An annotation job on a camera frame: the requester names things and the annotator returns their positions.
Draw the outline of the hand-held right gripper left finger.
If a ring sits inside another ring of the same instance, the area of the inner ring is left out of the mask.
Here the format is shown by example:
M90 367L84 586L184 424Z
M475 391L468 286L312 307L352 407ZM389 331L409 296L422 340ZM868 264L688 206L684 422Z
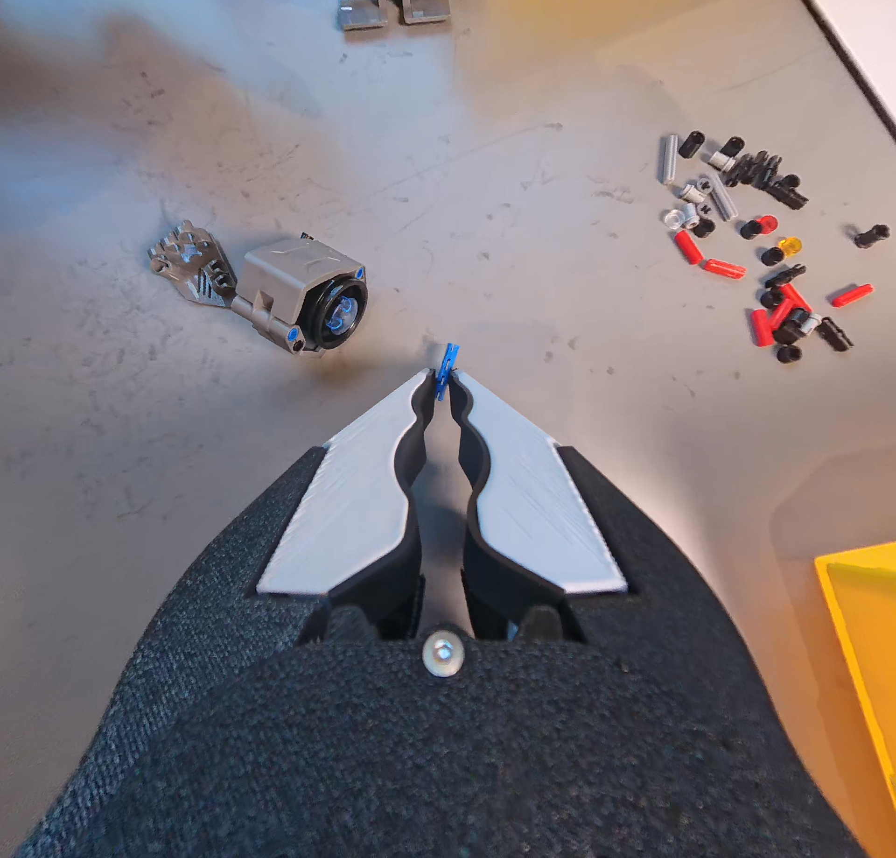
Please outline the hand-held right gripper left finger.
M257 592L336 598L376 563L420 552L411 487L433 411L434 371L424 369L324 443Z

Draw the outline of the yellow plastic bin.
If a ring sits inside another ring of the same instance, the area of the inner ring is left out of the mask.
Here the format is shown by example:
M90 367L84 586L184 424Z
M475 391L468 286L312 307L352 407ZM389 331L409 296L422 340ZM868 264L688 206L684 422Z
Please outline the yellow plastic bin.
M820 556L814 565L894 802L895 543Z

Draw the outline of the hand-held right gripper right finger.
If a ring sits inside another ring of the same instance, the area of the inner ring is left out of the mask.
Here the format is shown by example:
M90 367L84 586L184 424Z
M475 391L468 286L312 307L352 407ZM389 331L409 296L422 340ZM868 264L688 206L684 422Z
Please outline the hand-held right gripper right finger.
M559 443L466 372L454 371L449 389L474 545L563 596L625 593Z

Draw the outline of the grey toy eye module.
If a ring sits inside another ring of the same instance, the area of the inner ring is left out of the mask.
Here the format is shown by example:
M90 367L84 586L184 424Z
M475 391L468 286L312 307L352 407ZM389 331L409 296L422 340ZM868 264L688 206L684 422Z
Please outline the grey toy eye module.
M245 254L230 309L290 355L335 350L368 303L365 267L303 234Z

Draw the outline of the grey desk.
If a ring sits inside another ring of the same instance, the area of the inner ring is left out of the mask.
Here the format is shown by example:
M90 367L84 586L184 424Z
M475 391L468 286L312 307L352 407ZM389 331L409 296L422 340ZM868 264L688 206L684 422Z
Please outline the grey desk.
M894 817L815 556L894 539L894 141L801 0L451 0L344 35L337 0L2 0L2 855L72 774L154 612L307 449L460 366L708 577L824 794ZM659 141L781 155L802 294L854 340L779 364L750 281L663 226ZM148 250L303 234L365 267L335 350L190 302Z

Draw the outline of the pile of small toy pieces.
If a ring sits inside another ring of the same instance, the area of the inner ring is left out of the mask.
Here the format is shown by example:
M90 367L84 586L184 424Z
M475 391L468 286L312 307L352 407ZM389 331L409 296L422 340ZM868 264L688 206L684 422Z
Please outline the pile of small toy pieces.
M745 140L733 135L708 154L700 130L686 137L667 133L659 141L658 181L674 196L675 204L662 215L663 226L690 267L726 281L750 281L756 305L746 311L750 343L770 352L782 365L795 364L805 345L817 337L836 353L855 347L854 340L828 310L854 306L875 293L870 282L847 283L815 308L800 291L807 266L801 238L780 229L779 213L741 214L732 192L738 187L757 190L776 203L777 211L798 212L808 204L801 178L782 171L781 155L765 150L749 153ZM749 242L758 242L753 257L762 266L751 271L743 264L711 257L706 243L713 233L729 227Z

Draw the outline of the white wooden book stand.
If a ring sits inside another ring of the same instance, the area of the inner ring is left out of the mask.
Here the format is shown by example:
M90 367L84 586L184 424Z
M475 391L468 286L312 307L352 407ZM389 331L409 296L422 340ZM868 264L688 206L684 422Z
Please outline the white wooden book stand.
M891 137L895 0L801 0Z

